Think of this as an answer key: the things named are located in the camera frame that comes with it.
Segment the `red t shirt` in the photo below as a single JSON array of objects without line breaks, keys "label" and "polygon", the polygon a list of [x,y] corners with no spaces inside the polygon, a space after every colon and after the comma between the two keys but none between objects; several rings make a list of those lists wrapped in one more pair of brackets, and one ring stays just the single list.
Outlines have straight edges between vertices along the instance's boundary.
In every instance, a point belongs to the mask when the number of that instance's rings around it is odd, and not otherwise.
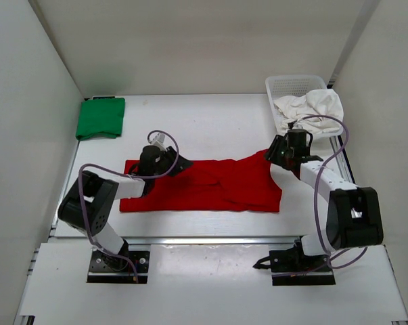
[{"label": "red t shirt", "polygon": [[278,213],[282,189],[273,181],[264,153],[239,160],[195,160],[184,172],[157,179],[148,195],[120,200],[119,211]]}]

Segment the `white t shirt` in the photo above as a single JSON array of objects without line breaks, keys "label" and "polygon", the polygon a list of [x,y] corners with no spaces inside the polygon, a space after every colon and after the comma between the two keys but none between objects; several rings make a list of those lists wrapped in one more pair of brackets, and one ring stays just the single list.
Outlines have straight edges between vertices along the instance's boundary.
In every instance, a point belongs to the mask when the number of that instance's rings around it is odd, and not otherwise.
[{"label": "white t shirt", "polygon": [[315,89],[303,96],[286,95],[273,101],[276,111],[282,115],[277,122],[280,134],[288,131],[288,123],[297,121],[295,129],[305,129],[313,135],[336,133],[341,130],[340,123],[325,117],[332,116],[343,121],[344,111],[339,95],[333,89]]}]

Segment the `green t shirt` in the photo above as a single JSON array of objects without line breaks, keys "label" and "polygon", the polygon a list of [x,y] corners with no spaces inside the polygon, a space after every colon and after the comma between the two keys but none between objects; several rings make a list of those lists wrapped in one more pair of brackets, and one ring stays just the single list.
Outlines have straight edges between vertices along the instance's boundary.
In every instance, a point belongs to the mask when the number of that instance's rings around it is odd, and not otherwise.
[{"label": "green t shirt", "polygon": [[75,137],[115,139],[122,135],[126,101],[123,97],[87,100],[81,103]]}]

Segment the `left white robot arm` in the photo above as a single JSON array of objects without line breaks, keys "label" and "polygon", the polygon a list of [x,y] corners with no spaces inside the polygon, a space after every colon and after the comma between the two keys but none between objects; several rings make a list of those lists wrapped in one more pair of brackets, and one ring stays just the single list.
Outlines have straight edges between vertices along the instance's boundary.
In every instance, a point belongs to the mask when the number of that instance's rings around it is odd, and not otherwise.
[{"label": "left white robot arm", "polygon": [[159,177],[175,177],[193,166],[171,146],[145,146],[139,160],[125,174],[104,179],[82,170],[58,209],[58,219],[86,235],[101,252],[104,263],[121,271],[129,263],[129,245],[108,223],[115,200],[143,198]]}]

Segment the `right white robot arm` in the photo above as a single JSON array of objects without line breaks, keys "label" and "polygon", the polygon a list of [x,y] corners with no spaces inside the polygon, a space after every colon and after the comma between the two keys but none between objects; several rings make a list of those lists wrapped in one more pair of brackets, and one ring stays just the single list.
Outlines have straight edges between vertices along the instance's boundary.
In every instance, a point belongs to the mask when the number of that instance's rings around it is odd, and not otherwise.
[{"label": "right white robot arm", "polygon": [[271,251],[254,264],[254,269],[270,269],[277,277],[327,272],[332,269],[332,258],[348,249],[367,249],[383,242],[378,193],[327,169],[326,160],[311,154],[312,140],[308,131],[290,129],[275,136],[264,157],[313,187],[315,200],[326,200],[325,226],[316,219],[315,233],[301,237],[289,249]]}]

